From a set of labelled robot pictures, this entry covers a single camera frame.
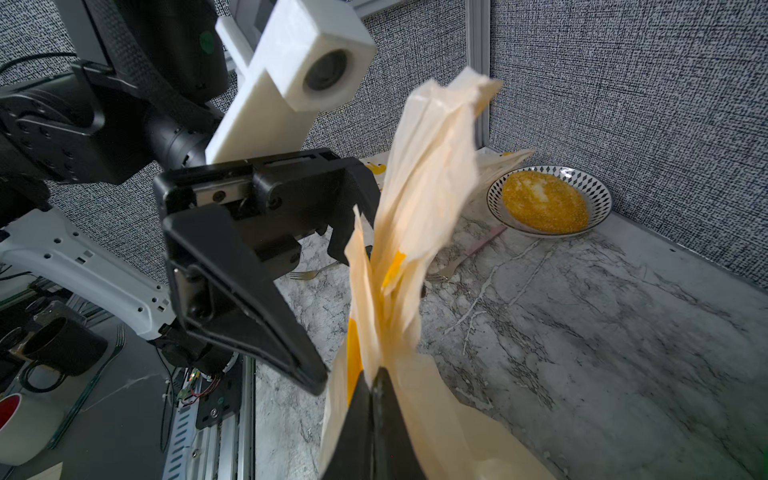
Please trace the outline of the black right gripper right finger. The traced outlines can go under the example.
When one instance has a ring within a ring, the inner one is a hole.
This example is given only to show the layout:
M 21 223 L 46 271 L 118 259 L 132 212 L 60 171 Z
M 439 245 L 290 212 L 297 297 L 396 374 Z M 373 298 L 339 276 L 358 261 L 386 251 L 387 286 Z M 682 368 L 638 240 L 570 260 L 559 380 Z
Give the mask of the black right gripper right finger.
M 373 382 L 372 407 L 372 478 L 425 480 L 413 449 L 393 382 L 381 367 Z

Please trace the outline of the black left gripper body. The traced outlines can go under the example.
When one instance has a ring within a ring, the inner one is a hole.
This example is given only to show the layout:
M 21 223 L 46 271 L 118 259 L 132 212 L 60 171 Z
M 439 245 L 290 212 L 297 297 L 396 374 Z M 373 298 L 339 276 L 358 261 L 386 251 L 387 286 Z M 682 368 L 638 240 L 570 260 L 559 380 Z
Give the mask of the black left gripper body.
M 381 198 L 373 173 L 355 157 L 328 148 L 169 170 L 154 181 L 166 245 L 165 262 L 193 261 L 171 237 L 171 217 L 205 205 L 219 205 L 234 230 L 224 232 L 198 213 L 186 235 L 209 239 L 216 252 L 228 253 L 226 241 L 241 238 L 277 279 L 299 263 L 300 240 L 332 233 L 331 258 L 344 262 L 354 228 L 354 214 L 374 221 Z

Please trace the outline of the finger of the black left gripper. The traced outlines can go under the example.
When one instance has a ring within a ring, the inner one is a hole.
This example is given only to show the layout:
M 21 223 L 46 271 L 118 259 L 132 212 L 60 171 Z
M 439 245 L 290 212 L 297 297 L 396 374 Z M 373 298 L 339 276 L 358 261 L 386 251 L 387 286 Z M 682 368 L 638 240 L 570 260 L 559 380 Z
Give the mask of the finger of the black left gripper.
M 188 334 L 257 358 L 312 395 L 327 368 L 229 212 L 209 204 L 166 216 L 173 309 Z
M 349 264 L 345 256 L 345 248 L 355 230 L 357 216 L 354 211 L 357 210 L 361 217 L 373 225 L 377 207 L 378 202 L 364 201 L 359 205 L 358 201 L 349 199 L 342 199 L 337 203 L 328 222 L 332 233 L 326 252 L 332 259 L 344 265 Z

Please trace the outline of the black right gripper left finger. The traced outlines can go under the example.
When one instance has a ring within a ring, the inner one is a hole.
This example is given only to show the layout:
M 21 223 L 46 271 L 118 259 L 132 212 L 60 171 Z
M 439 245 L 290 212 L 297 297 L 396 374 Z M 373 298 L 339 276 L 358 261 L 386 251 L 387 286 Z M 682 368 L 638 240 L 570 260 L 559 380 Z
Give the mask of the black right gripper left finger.
M 322 480 L 364 480 L 373 474 L 372 395 L 358 376 L 341 433 Z

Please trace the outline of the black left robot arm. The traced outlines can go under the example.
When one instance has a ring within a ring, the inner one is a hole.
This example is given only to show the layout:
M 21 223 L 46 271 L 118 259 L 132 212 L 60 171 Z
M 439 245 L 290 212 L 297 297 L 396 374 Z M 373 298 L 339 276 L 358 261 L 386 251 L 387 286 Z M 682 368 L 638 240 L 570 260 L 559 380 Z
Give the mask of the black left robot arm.
M 341 1 L 61 1 L 68 74 L 1 91 L 1 258 L 110 312 L 170 361 L 209 375 L 234 353 L 317 395 L 328 374 L 275 286 L 303 238 L 345 258 L 380 193 L 356 158 L 304 150 L 353 98 L 376 46 Z M 47 183 L 121 184 L 147 164 L 168 280 L 88 239 Z

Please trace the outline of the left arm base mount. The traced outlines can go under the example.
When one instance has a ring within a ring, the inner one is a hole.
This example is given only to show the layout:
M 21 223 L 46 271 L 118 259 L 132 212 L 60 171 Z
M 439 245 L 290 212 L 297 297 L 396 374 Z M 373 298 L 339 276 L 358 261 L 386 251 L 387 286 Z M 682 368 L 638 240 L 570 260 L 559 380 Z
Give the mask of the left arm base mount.
M 194 369 L 187 376 L 187 384 L 177 398 L 184 412 L 195 412 L 195 428 L 203 430 L 222 422 L 240 411 L 243 395 L 243 365 L 240 356 L 234 356 L 226 365 L 227 371 L 206 377 Z

